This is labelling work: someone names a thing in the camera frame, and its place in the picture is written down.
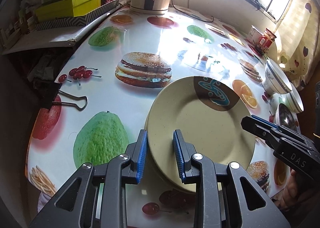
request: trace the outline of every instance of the green fruit print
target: green fruit print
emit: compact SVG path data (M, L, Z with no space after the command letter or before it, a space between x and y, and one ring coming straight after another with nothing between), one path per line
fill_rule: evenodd
M105 46L120 38L121 31L116 27L106 27L94 33L89 39L91 46Z
M99 165L125 152L127 133L116 114L99 112L80 130L73 146L76 168L85 162Z
M199 28L198 26L190 25L187 27L187 30L190 34L198 36L198 37L202 37L205 41L207 39L210 41L210 43L213 43L213 41L214 41L213 37L209 33L204 31L203 29Z

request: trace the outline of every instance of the curtain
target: curtain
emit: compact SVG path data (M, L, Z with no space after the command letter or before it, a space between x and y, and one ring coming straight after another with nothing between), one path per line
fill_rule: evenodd
M274 30L277 52L268 56L298 91L306 86L320 60L319 18L312 0L290 0Z

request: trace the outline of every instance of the blue gripper pad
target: blue gripper pad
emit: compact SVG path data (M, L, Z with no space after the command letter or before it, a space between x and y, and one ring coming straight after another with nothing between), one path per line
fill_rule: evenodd
M147 131L145 131L143 134L141 147L140 147L140 153L139 153L138 160L137 160L136 180L137 180L138 184L140 183L140 181L142 179L142 175L143 175L143 169L144 169L144 164L146 161L146 154L147 154L147 144L148 144Z
M265 119L263 119L263 118L260 118L260 117L258 117L258 116L256 116L256 115L251 115L251 117L252 117L253 119L255 119L255 120L262 121L263 123L271 126L272 128L276 128L277 130L279 130L279 126L276 125L276 124L274 124L274 123L272 123L272 122L269 122L269 121L267 121L267 120L265 120Z
M174 149L174 154L176 156L179 177L182 183L184 183L186 180L186 173L185 173L184 160L181 152L181 147L180 147L180 143L179 143L176 131L173 132L173 149Z

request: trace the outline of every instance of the metal clip handle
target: metal clip handle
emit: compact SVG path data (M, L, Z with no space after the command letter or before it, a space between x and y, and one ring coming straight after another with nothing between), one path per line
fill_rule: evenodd
M72 94L68 94L62 90L59 90L58 93L61 93L63 94L64 96L67 96L69 98L72 98L73 100L76 100L76 101L80 101L80 100L85 100L85 105L83 107L80 107L79 105L77 105L76 103L74 102L53 102L53 104L63 104L63 105L70 105L70 106L73 106L73 107L76 107L79 111L82 111L84 110L85 107L87 107L88 105L88 97L87 96L74 96Z

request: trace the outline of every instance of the blue logo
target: blue logo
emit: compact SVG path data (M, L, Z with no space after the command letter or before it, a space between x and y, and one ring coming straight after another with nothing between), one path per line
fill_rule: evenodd
M210 97L210 101L214 102L217 105L220 106L228 106L230 104L230 101L228 99L228 97L226 96L226 94L218 87L220 85L220 82L214 79L211 79L210 83L204 82L204 81L199 81L198 84L208 90L208 96Z

